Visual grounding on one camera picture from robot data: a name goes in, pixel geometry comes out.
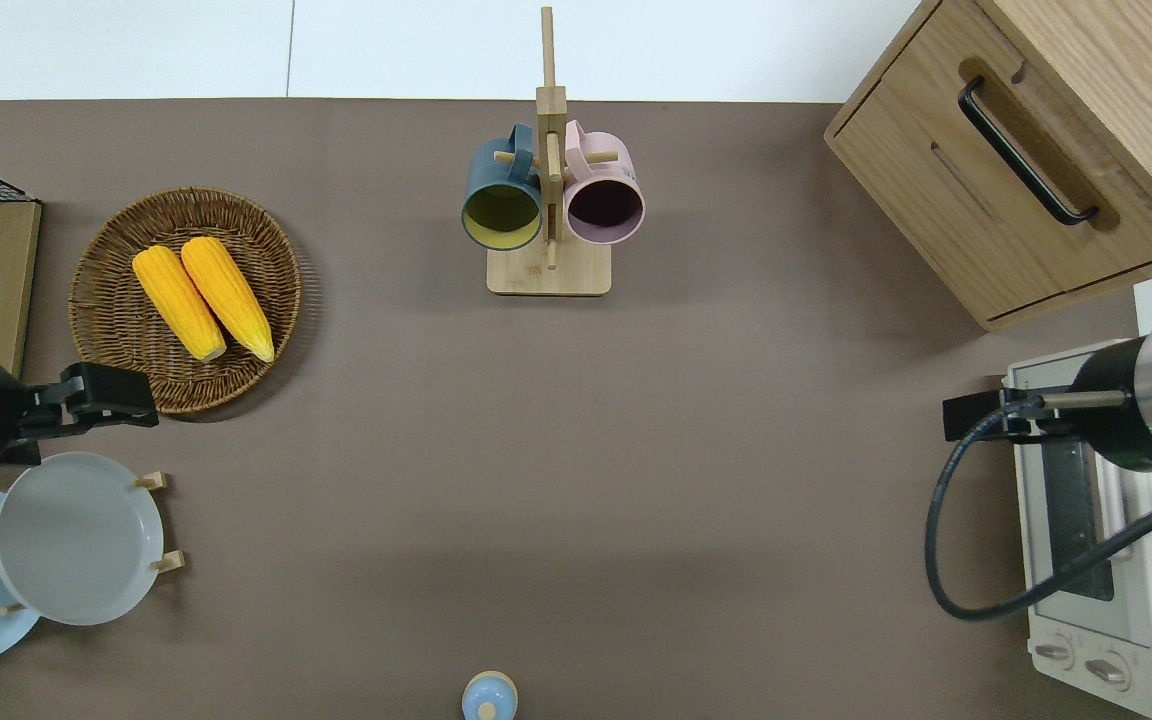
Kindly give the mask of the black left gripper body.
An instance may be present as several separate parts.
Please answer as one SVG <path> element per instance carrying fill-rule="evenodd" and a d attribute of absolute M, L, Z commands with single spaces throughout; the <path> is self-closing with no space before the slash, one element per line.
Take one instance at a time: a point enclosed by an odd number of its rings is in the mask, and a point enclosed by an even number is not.
<path fill-rule="evenodd" d="M 41 441 L 82 435 L 90 424 L 70 414 L 67 401 L 86 389 L 81 376 L 63 381 L 28 386 L 26 411 L 18 419 L 18 441 Z"/>

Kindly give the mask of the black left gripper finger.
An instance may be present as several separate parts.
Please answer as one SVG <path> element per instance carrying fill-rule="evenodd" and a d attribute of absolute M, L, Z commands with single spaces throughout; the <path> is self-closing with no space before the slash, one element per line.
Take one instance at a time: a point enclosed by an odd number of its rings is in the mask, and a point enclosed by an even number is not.
<path fill-rule="evenodd" d="M 126 406 L 106 401 L 83 401 L 76 406 L 76 424 L 81 427 L 128 427 L 152 429 L 160 423 L 156 406 Z"/>
<path fill-rule="evenodd" d="M 154 406 L 147 376 L 138 370 L 76 363 L 60 374 L 67 406 Z"/>

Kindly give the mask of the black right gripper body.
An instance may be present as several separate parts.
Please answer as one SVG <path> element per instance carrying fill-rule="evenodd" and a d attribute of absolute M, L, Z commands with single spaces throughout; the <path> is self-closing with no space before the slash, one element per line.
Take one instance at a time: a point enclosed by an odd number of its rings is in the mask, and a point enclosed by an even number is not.
<path fill-rule="evenodd" d="M 946 442 L 957 442 L 963 439 L 973 425 L 986 419 L 992 411 L 1014 402 L 1028 400 L 1030 393 L 1024 389 L 1002 388 L 975 392 L 972 395 L 946 397 L 943 401 L 943 439 Z M 1002 419 L 992 420 L 983 430 L 979 441 L 1007 441 L 1011 444 L 1043 444 L 1043 434 L 1034 427 L 1033 420 L 1025 419 L 1020 414 L 1006 415 Z"/>

